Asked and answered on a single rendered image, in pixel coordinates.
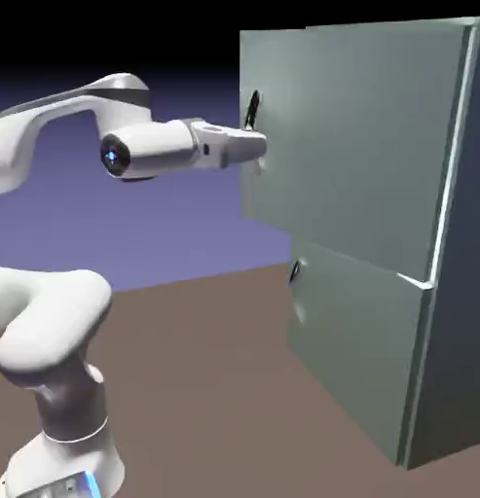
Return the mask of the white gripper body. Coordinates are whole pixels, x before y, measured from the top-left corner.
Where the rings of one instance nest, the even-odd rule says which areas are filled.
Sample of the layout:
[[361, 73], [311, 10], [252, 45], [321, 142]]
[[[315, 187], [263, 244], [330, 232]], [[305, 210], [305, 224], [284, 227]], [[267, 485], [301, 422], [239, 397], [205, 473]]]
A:
[[253, 129], [224, 127], [221, 145], [221, 167], [232, 163], [246, 163], [263, 158], [267, 152], [267, 137]]

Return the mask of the long dark curved door handle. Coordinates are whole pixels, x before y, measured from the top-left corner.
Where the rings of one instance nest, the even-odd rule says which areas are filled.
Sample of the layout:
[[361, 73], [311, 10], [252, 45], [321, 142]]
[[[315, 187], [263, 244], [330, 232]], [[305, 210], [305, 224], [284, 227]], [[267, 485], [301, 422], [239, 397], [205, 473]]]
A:
[[[246, 109], [243, 128], [247, 131], [256, 131], [256, 120], [257, 113], [261, 103], [261, 93], [258, 89], [255, 89], [250, 96], [248, 106]], [[256, 168], [258, 172], [265, 169], [265, 156], [259, 157], [256, 162]]]

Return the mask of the large grey-green cabinet door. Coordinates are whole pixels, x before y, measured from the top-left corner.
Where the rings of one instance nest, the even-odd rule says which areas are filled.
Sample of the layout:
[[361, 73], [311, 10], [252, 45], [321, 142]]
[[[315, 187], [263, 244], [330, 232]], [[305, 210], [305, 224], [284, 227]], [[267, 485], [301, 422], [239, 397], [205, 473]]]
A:
[[431, 277], [476, 23], [244, 31], [240, 96], [268, 151], [247, 216], [417, 281]]

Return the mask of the small grey-green cabinet door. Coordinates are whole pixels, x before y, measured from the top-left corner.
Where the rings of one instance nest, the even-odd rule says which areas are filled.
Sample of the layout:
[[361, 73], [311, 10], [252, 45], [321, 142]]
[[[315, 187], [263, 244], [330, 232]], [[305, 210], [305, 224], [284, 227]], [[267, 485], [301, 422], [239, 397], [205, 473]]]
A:
[[393, 463], [402, 464], [432, 289], [301, 239], [287, 340], [298, 359]]

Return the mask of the grey-green cabinet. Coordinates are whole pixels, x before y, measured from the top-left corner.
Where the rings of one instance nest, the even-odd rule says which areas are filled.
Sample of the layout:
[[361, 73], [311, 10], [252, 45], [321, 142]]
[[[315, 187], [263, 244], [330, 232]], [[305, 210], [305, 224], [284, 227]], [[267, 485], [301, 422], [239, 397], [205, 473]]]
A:
[[480, 17], [444, 179], [432, 289], [404, 461], [422, 466], [480, 444]]

